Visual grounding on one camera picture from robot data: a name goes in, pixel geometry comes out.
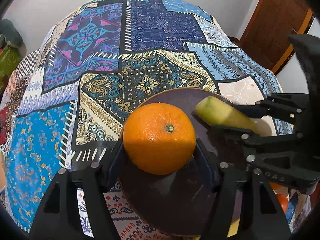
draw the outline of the paisley pattern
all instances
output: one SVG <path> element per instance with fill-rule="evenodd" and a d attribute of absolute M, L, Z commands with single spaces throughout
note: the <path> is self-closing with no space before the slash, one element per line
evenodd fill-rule
<path fill-rule="evenodd" d="M 57 170 L 99 161 L 151 96 L 193 87 L 251 103 L 280 92 L 275 76 L 213 17 L 180 0 L 89 2 L 49 31 L 34 63 L 27 80 L 13 72 L 0 104 L 7 115 L 5 205 L 25 231 Z M 267 122 L 273 135 L 292 131 L 281 120 Z M 77 195 L 83 232 L 93 236 L 83 191 Z M 118 183 L 105 199 L 122 239 L 169 239 L 133 211 Z"/>

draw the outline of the plate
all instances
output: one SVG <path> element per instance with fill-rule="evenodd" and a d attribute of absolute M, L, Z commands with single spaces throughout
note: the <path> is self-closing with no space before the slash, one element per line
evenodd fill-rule
<path fill-rule="evenodd" d="M 231 104 L 219 94 L 196 88 L 179 88 L 161 92 L 146 100 L 143 105 L 167 103 L 179 107 L 191 120 L 196 138 L 201 138 L 206 148 L 224 161 L 243 165 L 239 145 L 224 142 L 219 131 L 208 136 L 209 126 L 198 119 L 193 110 L 204 98 L 215 96 Z M 175 236 L 199 236 L 207 223 L 215 199 L 202 182 L 195 160 L 169 175 L 153 175 L 140 170 L 129 161 L 119 176 L 124 196 L 135 212 L 150 225 Z M 240 215 L 241 192 L 237 193 L 233 221 Z"/>

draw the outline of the brown wooden door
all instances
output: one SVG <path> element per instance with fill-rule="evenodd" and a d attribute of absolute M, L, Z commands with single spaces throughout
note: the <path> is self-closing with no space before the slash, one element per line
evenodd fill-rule
<path fill-rule="evenodd" d="M 304 0 L 263 0 L 241 48 L 258 64 L 271 69 L 290 43 L 288 36 L 300 29 L 308 11 Z"/>

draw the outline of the silver screw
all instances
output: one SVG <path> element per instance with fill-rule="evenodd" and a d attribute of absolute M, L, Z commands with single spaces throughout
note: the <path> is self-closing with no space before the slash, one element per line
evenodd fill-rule
<path fill-rule="evenodd" d="M 298 132 L 297 137 L 298 137 L 299 139 L 303 138 L 303 133 L 302 133 L 302 132 Z"/>
<path fill-rule="evenodd" d="M 226 169 L 226 168 L 229 167 L 229 164 L 225 163 L 225 162 L 222 162 L 222 163 L 220 163 L 220 167 L 223 168 L 223 169 Z"/>
<path fill-rule="evenodd" d="M 255 174 L 257 174 L 257 175 L 262 174 L 262 171 L 261 171 L 259 168 L 255 168 L 255 169 L 253 170 L 253 172 L 254 172 Z"/>
<path fill-rule="evenodd" d="M 247 133 L 244 133 L 243 135 L 241 135 L 242 140 L 246 140 L 248 138 L 249 138 L 249 134 L 247 134 Z"/>
<path fill-rule="evenodd" d="M 253 162 L 255 160 L 255 158 L 256 157 L 253 154 L 250 154 L 250 155 L 247 156 L 247 162 L 249 162 L 249 163 Z"/>
<path fill-rule="evenodd" d="M 60 168 L 60 169 L 58 170 L 58 173 L 59 173 L 60 175 L 64 174 L 65 172 L 66 172 L 66 169 L 65 169 L 65 168 Z"/>
<path fill-rule="evenodd" d="M 98 168 L 99 165 L 100 165 L 100 163 L 98 163 L 98 162 L 93 162 L 93 163 L 91 163 L 90 166 L 95 169 L 95 168 Z"/>

